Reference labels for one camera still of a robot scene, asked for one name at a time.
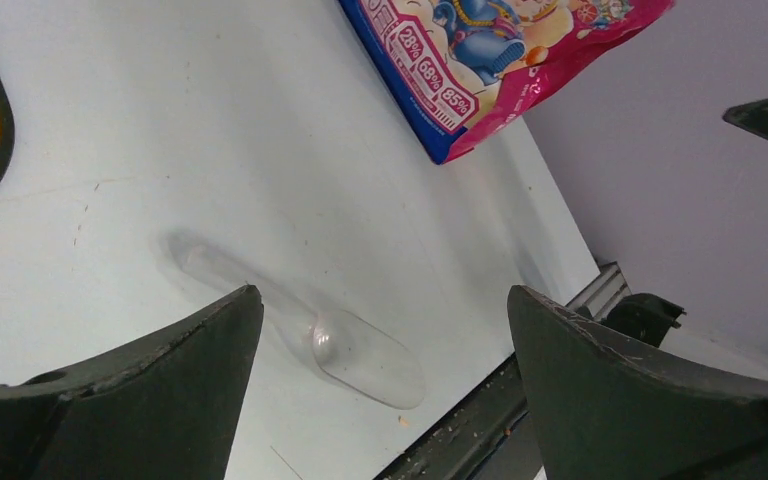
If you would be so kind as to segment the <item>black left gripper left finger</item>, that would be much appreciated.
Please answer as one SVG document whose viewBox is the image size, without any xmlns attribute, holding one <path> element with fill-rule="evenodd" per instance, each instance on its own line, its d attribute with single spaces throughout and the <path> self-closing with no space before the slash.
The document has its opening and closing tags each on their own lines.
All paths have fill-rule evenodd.
<svg viewBox="0 0 768 480">
<path fill-rule="evenodd" d="M 0 479 L 220 479 L 264 319 L 241 287 L 151 334 L 0 385 Z"/>
</svg>

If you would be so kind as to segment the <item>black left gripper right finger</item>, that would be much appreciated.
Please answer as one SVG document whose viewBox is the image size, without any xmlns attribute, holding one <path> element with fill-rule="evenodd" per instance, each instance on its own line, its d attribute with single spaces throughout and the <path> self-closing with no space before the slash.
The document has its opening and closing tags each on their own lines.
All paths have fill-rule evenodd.
<svg viewBox="0 0 768 480">
<path fill-rule="evenodd" d="M 682 359 L 527 286 L 507 310 L 551 479 L 768 479 L 768 381 Z"/>
</svg>

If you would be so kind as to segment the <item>clear plastic scoop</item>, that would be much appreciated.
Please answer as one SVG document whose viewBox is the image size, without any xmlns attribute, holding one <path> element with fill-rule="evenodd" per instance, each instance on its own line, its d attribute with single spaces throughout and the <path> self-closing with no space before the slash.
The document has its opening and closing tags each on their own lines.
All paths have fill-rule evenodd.
<svg viewBox="0 0 768 480">
<path fill-rule="evenodd" d="M 289 352 L 315 375 L 398 410 L 418 407 L 426 381 L 401 342 L 344 309 L 321 309 L 208 240 L 166 236 L 168 255 L 191 278 L 216 290 L 258 289 L 264 315 Z"/>
</svg>

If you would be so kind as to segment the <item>pink blue pet food bag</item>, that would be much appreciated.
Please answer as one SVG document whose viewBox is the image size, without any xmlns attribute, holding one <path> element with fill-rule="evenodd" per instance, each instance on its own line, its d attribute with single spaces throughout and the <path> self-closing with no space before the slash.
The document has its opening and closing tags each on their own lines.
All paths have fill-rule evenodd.
<svg viewBox="0 0 768 480">
<path fill-rule="evenodd" d="M 540 104 L 671 1 L 343 1 L 430 160 L 442 165 Z"/>
</svg>

